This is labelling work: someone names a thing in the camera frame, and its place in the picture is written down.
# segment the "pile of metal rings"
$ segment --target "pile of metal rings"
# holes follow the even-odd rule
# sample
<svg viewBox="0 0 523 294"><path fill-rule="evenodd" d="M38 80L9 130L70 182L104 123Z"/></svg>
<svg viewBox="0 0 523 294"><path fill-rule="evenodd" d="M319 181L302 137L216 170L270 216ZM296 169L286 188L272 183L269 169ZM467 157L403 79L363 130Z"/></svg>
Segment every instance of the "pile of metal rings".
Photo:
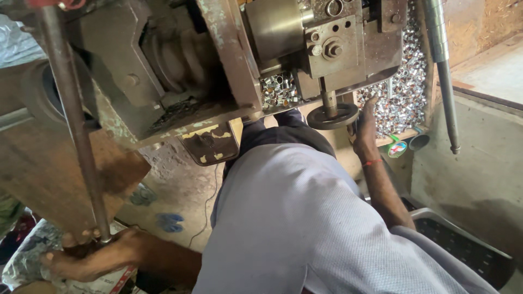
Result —
<svg viewBox="0 0 523 294"><path fill-rule="evenodd" d="M298 95L292 74L283 72L261 80L261 100L264 102L263 109L286 107L290 102L299 102L301 96Z"/></svg>
<svg viewBox="0 0 523 294"><path fill-rule="evenodd" d="M402 65L389 80L356 91L359 107L378 97L374 109L377 135L400 134L425 121L423 108L427 61L421 50L420 26L415 20L414 2L408 5L407 26L403 29Z"/></svg>

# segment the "shiny metal ring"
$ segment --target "shiny metal ring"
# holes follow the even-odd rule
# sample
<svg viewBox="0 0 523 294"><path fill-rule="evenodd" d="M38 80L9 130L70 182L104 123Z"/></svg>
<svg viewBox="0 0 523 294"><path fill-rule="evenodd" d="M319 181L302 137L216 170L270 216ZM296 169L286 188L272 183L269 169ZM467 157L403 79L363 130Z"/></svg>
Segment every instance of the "shiny metal ring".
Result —
<svg viewBox="0 0 523 294"><path fill-rule="evenodd" d="M333 14L333 13L331 12L331 5L332 5L334 2L338 2L338 3L339 3L339 11L338 11L338 13L336 13L336 14ZM343 11L343 2L342 2L342 0L330 0L330 1L328 2L328 4L327 4L327 7L325 8L325 12L327 12L327 15L332 16L332 17L334 17L334 16L338 16L340 13L342 13L342 11Z"/></svg>

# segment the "hand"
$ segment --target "hand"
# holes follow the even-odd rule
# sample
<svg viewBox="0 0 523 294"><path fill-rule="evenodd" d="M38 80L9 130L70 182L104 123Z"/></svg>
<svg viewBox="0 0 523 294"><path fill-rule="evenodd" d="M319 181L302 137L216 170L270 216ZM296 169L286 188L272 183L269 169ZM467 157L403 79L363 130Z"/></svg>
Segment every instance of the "hand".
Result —
<svg viewBox="0 0 523 294"><path fill-rule="evenodd" d="M376 119L374 118L376 101L378 98L374 97L365 102L358 120L358 130L353 147L361 162L381 158L378 147L376 147Z"/></svg>
<svg viewBox="0 0 523 294"><path fill-rule="evenodd" d="M97 232L86 231L84 235L96 236ZM64 251L42 253L40 261L60 277L90 282L124 266L138 266L148 238L153 237L137 229L125 229L114 235L110 244L96 250L97 244L92 238L90 243L79 244L71 233L65 233Z"/></svg>

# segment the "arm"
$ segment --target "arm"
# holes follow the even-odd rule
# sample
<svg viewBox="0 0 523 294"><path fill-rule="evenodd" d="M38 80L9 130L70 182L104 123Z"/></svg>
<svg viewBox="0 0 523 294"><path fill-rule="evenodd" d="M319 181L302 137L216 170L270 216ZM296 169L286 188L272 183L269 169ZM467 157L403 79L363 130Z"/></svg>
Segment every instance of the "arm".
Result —
<svg viewBox="0 0 523 294"><path fill-rule="evenodd" d="M45 253L40 261L52 273L82 282L94 281L119 268L134 265L173 283L193 286L201 268L201 253L136 229L119 232L114 242L93 253L86 252L88 245L78 245L68 233L64 234L62 245L66 252Z"/></svg>
<svg viewBox="0 0 523 294"><path fill-rule="evenodd" d="M381 158L378 147L376 147L376 120L373 115L376 100L376 98L373 98L365 103L354 141L354 152L358 155L362 164ZM381 215L387 227L390 229L395 225L402 225L416 230L414 222L397 195L383 163L373 162L371 165L366 165L363 167L363 173L369 188L372 207Z"/></svg>

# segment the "worker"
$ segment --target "worker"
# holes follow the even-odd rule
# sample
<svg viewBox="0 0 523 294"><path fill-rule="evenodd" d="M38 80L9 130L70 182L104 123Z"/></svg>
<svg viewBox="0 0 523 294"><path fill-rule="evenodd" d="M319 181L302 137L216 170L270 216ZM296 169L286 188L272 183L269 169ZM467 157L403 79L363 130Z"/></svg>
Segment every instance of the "worker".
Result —
<svg viewBox="0 0 523 294"><path fill-rule="evenodd" d="M41 261L79 281L134 265L192 293L497 293L416 232L376 147L375 102L365 104L354 142L372 205L292 110L275 115L276 128L245 124L203 253L127 229L84 258L53 251ZM76 245L68 236L64 246Z"/></svg>

